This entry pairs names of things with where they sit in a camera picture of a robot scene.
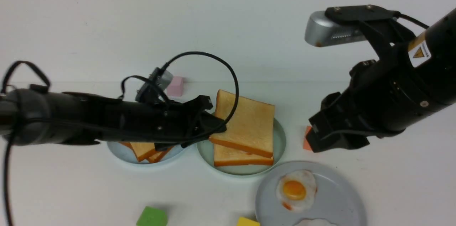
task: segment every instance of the white table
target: white table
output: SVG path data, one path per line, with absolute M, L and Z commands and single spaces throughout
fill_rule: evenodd
M 129 82 L 127 99 L 140 83 Z M 453 225 L 456 221 L 456 107 L 378 140 L 360 150 L 310 153 L 302 142 L 308 118 L 328 93 L 345 82 L 241 83 L 240 93 L 275 104 L 287 147 L 281 162 L 315 161 L 344 175 L 360 193 L 370 226 Z M 183 99 L 197 94 L 215 101 L 233 83 L 186 84 Z M 119 83 L 54 83 L 53 91 L 84 91 L 117 97 Z M 169 226 L 235 226 L 254 218 L 262 176 L 235 179 L 210 170 L 194 146 L 176 161 L 134 169 L 117 161 L 106 145 L 46 144 L 14 147 L 12 209 L 17 226 L 131 226 L 150 205 L 168 212 Z

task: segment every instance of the light blue plate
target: light blue plate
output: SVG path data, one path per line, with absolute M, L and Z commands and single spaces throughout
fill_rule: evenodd
M 163 163 L 172 161 L 172 160 L 176 159 L 179 155 L 181 155 L 183 153 L 182 151 L 184 150 L 180 145 L 176 145 L 161 159 L 160 162 L 149 163 L 147 160 L 138 162 L 133 151 L 120 143 L 116 143 L 116 142 L 106 142 L 106 143 L 107 143 L 108 149 L 111 151 L 111 153 L 114 154 L 114 156 L 116 156 L 121 161 L 131 163 L 131 164 L 137 164 L 138 166 L 144 166 L 144 167 L 157 166 L 157 165 L 161 165 Z
M 279 180 L 297 170 L 311 171 L 318 189 L 312 207 L 301 213 L 288 211 L 275 194 Z M 306 161 L 284 163 L 269 172 L 258 187 L 255 214 L 261 226 L 293 226 L 317 218 L 337 226 L 367 225 L 363 202 L 351 184 L 331 168 Z

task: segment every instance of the screw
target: screw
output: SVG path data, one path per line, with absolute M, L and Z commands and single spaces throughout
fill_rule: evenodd
M 422 107 L 427 107 L 427 106 L 429 106 L 429 102 L 427 102 L 427 101 L 422 101 L 422 102 L 420 102 L 420 106 L 422 106 Z

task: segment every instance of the gray plate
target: gray plate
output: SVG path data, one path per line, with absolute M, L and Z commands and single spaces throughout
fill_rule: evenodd
M 231 176 L 237 177 L 246 177 L 246 176 L 253 176 L 256 174 L 260 174 L 263 172 L 268 171 L 271 169 L 282 157 L 285 146 L 286 146 L 286 138 L 285 138 L 285 131 L 283 127 L 280 125 L 279 121 L 274 119 L 274 126 L 273 126 L 273 149 L 274 149 L 274 164 L 272 166 L 268 165 L 236 165 L 236 166 L 214 166 L 214 144 L 210 141 L 205 140 L 202 142 L 197 143 L 198 151 L 203 158 L 203 160 L 208 163 L 212 168 L 215 170 L 229 174 Z
M 117 157 L 121 161 L 140 167 L 154 167 L 157 165 L 162 165 L 164 163 L 170 162 L 176 159 L 179 155 L 181 155 L 183 153 L 182 151 L 184 150 L 180 145 L 176 145 L 161 159 L 161 161 L 159 161 L 158 163 L 149 163 L 146 159 L 141 162 L 138 162 L 133 151 L 120 143 L 106 142 L 106 144 L 108 146 L 108 149 L 115 157 Z
M 311 171 L 318 191 L 313 206 L 302 213 L 288 211 L 275 196 L 279 179 L 296 170 Z M 337 226 L 366 226 L 366 211 L 358 193 L 338 173 L 319 164 L 295 161 L 274 168 L 261 182 L 255 201 L 261 226 L 293 226 L 302 219 L 322 218 Z

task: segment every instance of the warning label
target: warning label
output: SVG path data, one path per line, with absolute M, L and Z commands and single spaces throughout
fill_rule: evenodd
M 423 58 L 425 55 L 423 54 L 423 49 L 420 47 L 420 49 L 418 49 L 418 51 L 415 52 L 415 55 L 413 56 L 413 58 Z
M 413 67 L 418 67 L 431 58 L 429 48 L 426 44 L 425 33 L 421 33 L 409 44 L 409 58 Z

